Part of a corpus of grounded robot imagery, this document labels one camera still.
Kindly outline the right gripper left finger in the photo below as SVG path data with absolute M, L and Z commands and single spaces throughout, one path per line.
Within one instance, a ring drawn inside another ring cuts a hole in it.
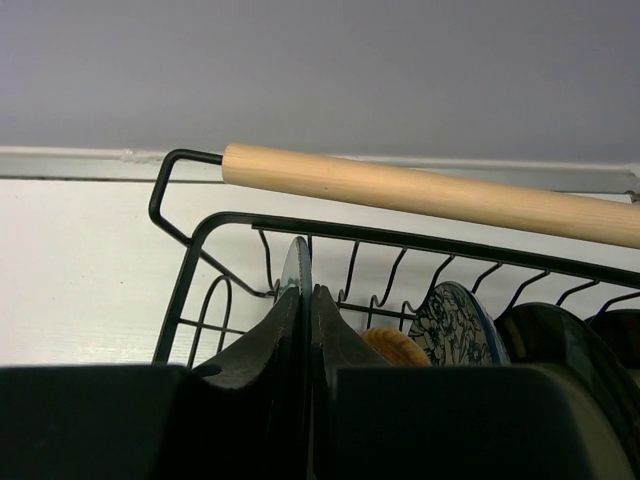
M 12 367 L 1 372 L 5 479 L 302 479 L 302 297 L 194 369 Z

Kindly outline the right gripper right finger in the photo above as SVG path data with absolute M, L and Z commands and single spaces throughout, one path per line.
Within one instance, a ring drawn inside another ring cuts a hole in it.
M 311 297 L 313 471 L 319 479 L 629 479 L 633 437 L 556 364 L 387 362 Z

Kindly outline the orange woven plate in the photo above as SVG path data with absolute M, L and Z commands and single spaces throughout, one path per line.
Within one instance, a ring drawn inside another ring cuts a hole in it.
M 365 330 L 361 338 L 378 354 L 396 366 L 428 367 L 426 353 L 407 335 L 391 327 Z

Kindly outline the blue floral plate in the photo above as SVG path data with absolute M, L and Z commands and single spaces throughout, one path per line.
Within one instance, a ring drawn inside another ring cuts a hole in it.
M 453 281 L 441 282 L 429 291 L 408 336 L 433 366 L 510 363 L 493 319 L 474 294 Z

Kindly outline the teal ceramic plate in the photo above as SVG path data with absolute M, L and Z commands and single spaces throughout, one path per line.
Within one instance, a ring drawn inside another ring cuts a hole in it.
M 276 297 L 280 298 L 290 288 L 297 288 L 303 299 L 309 300 L 313 286 L 309 246 L 302 236 L 297 236 L 289 246 Z

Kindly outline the dark rimmed plate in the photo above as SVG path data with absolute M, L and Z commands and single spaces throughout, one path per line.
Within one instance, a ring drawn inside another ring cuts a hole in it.
M 621 309 L 600 313 L 587 321 L 614 351 L 625 355 L 639 354 L 639 310 Z
M 627 453 L 639 455 L 639 387 L 586 322 L 559 306 L 530 302 L 503 313 L 495 326 L 513 362 L 567 368 L 605 413 Z

